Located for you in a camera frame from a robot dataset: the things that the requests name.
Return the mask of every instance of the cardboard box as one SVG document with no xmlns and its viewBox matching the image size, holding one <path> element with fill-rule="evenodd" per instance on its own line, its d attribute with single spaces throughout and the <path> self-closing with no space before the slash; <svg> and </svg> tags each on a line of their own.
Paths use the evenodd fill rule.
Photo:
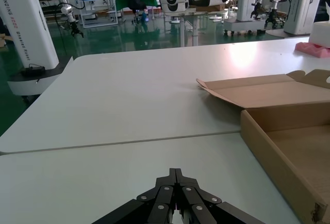
<svg viewBox="0 0 330 224">
<path fill-rule="evenodd" d="M 208 7 L 196 7 L 196 12 L 217 12 L 224 10 L 225 4 L 215 5 L 215 6 L 208 6 Z"/>
<path fill-rule="evenodd" d="M 6 45 L 6 40 L 13 41 L 11 36 L 6 36 L 4 33 L 0 34 L 0 48 Z"/>
<path fill-rule="evenodd" d="M 203 82 L 245 108 L 242 137 L 296 215 L 330 223 L 330 71 Z"/>
</svg>

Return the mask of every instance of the green table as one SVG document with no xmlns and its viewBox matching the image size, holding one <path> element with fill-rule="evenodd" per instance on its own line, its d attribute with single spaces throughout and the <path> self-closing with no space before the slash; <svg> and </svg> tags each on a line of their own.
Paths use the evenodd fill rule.
<svg viewBox="0 0 330 224">
<path fill-rule="evenodd" d="M 151 7 L 158 6 L 157 0 L 141 0 L 141 1 L 144 2 L 145 5 L 147 5 L 147 6 L 151 6 Z M 115 0 L 115 5 L 116 5 L 117 10 L 128 8 L 128 0 Z"/>
</svg>

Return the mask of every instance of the pink foam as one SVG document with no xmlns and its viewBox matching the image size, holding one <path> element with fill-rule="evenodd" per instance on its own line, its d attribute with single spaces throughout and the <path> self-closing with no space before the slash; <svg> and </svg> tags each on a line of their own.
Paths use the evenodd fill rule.
<svg viewBox="0 0 330 224">
<path fill-rule="evenodd" d="M 318 57 L 318 58 L 330 58 L 330 48 L 315 45 L 313 43 L 300 42 L 295 45 L 295 50 L 303 53 Z"/>
</svg>

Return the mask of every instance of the cardboard box flap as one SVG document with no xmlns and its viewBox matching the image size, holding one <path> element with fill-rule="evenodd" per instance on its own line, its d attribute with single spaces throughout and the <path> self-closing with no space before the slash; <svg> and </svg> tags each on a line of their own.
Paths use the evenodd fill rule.
<svg viewBox="0 0 330 224">
<path fill-rule="evenodd" d="M 313 70 L 306 76 L 296 80 L 309 85 L 314 85 L 326 89 L 330 89 L 330 83 L 326 82 L 327 78 L 330 77 L 330 71 L 326 70 Z"/>
<path fill-rule="evenodd" d="M 288 75 L 197 82 L 215 97 L 248 108 L 330 102 L 330 71 L 314 70 Z"/>
</svg>

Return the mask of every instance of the white table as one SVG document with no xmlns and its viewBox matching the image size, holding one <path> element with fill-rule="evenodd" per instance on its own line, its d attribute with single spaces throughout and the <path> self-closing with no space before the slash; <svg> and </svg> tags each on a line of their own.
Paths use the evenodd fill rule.
<svg viewBox="0 0 330 224">
<path fill-rule="evenodd" d="M 185 47 L 185 18 L 192 18 L 192 46 L 198 46 L 198 16 L 201 15 L 217 15 L 228 13 L 228 10 L 222 11 L 196 11 L 196 8 L 188 8 L 185 12 L 164 13 L 165 16 L 180 18 L 180 46 Z"/>
<path fill-rule="evenodd" d="M 91 224 L 170 167 L 266 224 L 299 224 L 238 133 L 0 156 L 1 223 Z"/>
<path fill-rule="evenodd" d="M 0 137 L 19 152 L 219 134 L 240 130 L 240 109 L 204 81 L 330 70 L 300 52 L 307 38 L 99 54 L 76 59 Z"/>
</svg>

